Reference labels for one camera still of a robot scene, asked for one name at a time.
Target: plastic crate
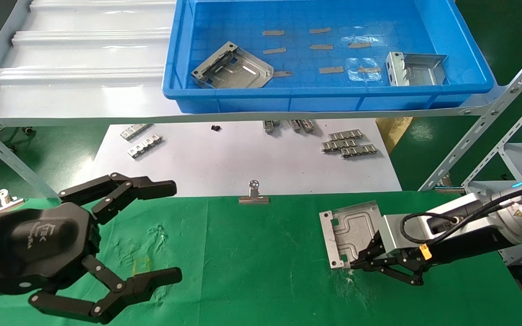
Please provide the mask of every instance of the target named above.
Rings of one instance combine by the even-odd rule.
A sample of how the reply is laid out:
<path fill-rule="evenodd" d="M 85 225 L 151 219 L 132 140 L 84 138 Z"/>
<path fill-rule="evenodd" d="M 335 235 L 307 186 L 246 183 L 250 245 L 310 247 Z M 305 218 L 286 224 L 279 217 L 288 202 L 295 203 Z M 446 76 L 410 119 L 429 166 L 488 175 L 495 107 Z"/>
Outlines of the plastic crate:
<path fill-rule="evenodd" d="M 309 32 L 327 27 L 327 33 Z M 276 29 L 285 34 L 263 36 Z M 190 73 L 227 41 L 294 75 L 261 88 L 198 87 Z M 348 47 L 359 42 L 371 46 Z M 286 52 L 263 54 L 281 47 Z M 446 54 L 447 79 L 443 85 L 390 86 L 385 62 L 391 51 Z M 381 72 L 359 74 L 357 65 Z M 337 66 L 344 72 L 319 72 Z M 184 113 L 364 111 L 457 107 L 493 86 L 453 0 L 177 0 L 162 91 Z"/>

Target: metal shelf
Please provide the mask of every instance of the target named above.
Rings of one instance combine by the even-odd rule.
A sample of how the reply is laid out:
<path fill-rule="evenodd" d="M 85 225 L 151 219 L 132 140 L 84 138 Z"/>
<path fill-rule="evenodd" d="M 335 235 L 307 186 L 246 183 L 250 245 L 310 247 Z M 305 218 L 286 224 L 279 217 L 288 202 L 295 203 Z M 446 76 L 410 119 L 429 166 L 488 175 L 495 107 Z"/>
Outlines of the metal shelf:
<path fill-rule="evenodd" d="M 420 190 L 433 188 L 522 92 L 509 85 L 451 109 L 183 114 L 161 91 L 174 1 L 18 0 L 0 32 L 0 127 L 371 117 L 480 117 Z M 0 142 L 0 158 L 55 196 Z"/>

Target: metal connector strip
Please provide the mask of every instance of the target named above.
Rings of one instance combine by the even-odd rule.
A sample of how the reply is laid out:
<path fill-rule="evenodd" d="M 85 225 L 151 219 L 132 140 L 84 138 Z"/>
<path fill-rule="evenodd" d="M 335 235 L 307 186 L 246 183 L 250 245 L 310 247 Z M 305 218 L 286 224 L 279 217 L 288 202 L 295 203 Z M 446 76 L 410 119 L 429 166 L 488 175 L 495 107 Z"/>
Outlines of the metal connector strip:
<path fill-rule="evenodd" d="M 150 126 L 153 124 L 138 124 L 138 125 L 131 125 L 126 130 L 120 133 L 120 136 L 126 140 L 130 140 L 132 138 L 135 138 L 139 134 L 142 134 L 143 131 L 147 130 Z"/>
<path fill-rule="evenodd" d="M 364 137 L 364 134 L 362 134 L 362 132 L 359 129 L 329 134 L 329 140 L 333 141 L 344 139 L 361 139 L 362 137 Z"/>
<path fill-rule="evenodd" d="M 132 158 L 137 158 L 143 154 L 145 154 L 147 151 L 150 151 L 151 148 L 153 148 L 155 145 L 162 143 L 164 140 L 164 137 L 153 135 L 149 138 L 147 138 L 145 141 L 141 142 L 140 144 L 132 147 L 128 150 L 128 155 L 130 155 Z"/>
<path fill-rule="evenodd" d="M 342 149 L 342 158 L 356 157 L 362 155 L 373 155 L 377 153 L 377 149 L 374 145 L 363 145 L 356 147 L 348 147 Z"/>
<path fill-rule="evenodd" d="M 354 139 L 336 140 L 335 142 L 321 143 L 321 151 L 328 153 L 331 151 L 339 151 L 347 147 L 359 146 Z"/>

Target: metal clip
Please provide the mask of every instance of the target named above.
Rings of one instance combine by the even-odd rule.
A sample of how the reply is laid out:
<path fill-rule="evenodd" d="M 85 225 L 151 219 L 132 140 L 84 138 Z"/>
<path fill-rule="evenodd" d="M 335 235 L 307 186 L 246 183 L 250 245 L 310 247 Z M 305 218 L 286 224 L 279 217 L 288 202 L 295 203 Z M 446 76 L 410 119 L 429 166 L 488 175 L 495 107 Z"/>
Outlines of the metal clip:
<path fill-rule="evenodd" d="M 240 197 L 239 204 L 269 204 L 269 197 L 259 196 L 259 181 L 249 182 L 249 196 Z"/>

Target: sheet metal part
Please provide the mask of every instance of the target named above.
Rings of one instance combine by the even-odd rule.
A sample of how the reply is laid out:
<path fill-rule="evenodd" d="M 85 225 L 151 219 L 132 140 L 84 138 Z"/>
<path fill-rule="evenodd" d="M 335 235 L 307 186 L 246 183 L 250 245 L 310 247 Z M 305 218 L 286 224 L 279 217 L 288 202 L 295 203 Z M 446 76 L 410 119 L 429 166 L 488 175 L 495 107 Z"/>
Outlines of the sheet metal part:
<path fill-rule="evenodd" d="M 283 52 L 286 52 L 286 51 L 287 51 L 286 48 L 269 49 L 269 50 L 264 50 L 263 54 L 283 53 Z"/>
<path fill-rule="evenodd" d="M 260 88 L 273 78 L 273 67 L 227 42 L 199 64 L 191 76 L 203 88 Z"/>
<path fill-rule="evenodd" d="M 153 149 L 154 146 L 162 143 L 163 141 L 164 137 L 154 134 L 153 136 L 150 136 L 140 144 L 129 149 L 128 155 L 130 155 L 132 158 L 138 158 L 150 151 L 151 149 Z"/>
<path fill-rule="evenodd" d="M 319 68 L 320 74 L 337 74 L 340 72 L 343 72 L 343 67 L 326 67 L 326 68 Z"/>
<path fill-rule="evenodd" d="M 283 29 L 276 29 L 273 31 L 263 31 L 263 36 L 280 36 L 285 35 L 285 31 Z"/>
<path fill-rule="evenodd" d="M 304 132 L 311 133 L 315 129 L 315 125 L 311 120 L 297 120 Z"/>
<path fill-rule="evenodd" d="M 319 33 L 327 33 L 327 32 L 331 32 L 331 27 L 326 27 L 324 29 L 310 29 L 309 30 L 309 33 L 310 34 L 319 34 Z"/>
<path fill-rule="evenodd" d="M 249 182 L 249 196 L 240 197 L 239 204 L 269 204 L 269 197 L 259 196 L 259 181 Z"/>
<path fill-rule="evenodd" d="M 443 54 L 390 52 L 386 58 L 391 86 L 442 85 Z"/>
<path fill-rule="evenodd" d="M 346 140 L 336 140 L 332 142 L 321 143 L 321 151 L 325 153 L 329 153 L 332 151 L 339 151 L 346 147 L 356 147 L 359 146 L 354 139 L 346 139 Z"/>
<path fill-rule="evenodd" d="M 363 155 L 373 155 L 377 153 L 377 149 L 372 144 L 367 145 L 361 145 L 356 147 L 347 147 L 344 149 L 341 149 L 342 151 L 342 158 L 349 158 L 349 157 L 356 157 L 356 156 L 363 156 Z"/>
<path fill-rule="evenodd" d="M 372 44 L 370 42 L 360 42 L 360 43 L 350 43 L 348 44 L 348 47 L 350 49 L 362 49 L 362 48 L 369 48 Z"/>
<path fill-rule="evenodd" d="M 277 72 L 273 72 L 273 78 L 275 77 L 289 77 L 289 76 L 293 76 L 294 73 L 292 72 L 287 72 L 286 70 L 279 70 Z"/>
<path fill-rule="evenodd" d="M 375 201 L 319 213 L 330 268 L 350 268 L 372 241 L 381 219 Z"/>
<path fill-rule="evenodd" d="M 309 48 L 312 50 L 333 50 L 334 46 L 331 44 L 311 44 Z"/>
<path fill-rule="evenodd" d="M 361 139 L 364 134 L 359 129 L 335 132 L 328 135 L 329 140 Z"/>
<path fill-rule="evenodd" d="M 299 124 L 299 122 L 297 120 L 287 120 L 287 122 L 293 128 L 294 132 L 300 132 L 301 131 L 301 125 Z"/>
<path fill-rule="evenodd" d="M 137 124 L 131 125 L 126 130 L 120 133 L 120 136 L 126 140 L 130 140 L 136 138 L 139 134 L 142 134 L 147 128 L 152 126 L 153 124 Z"/>

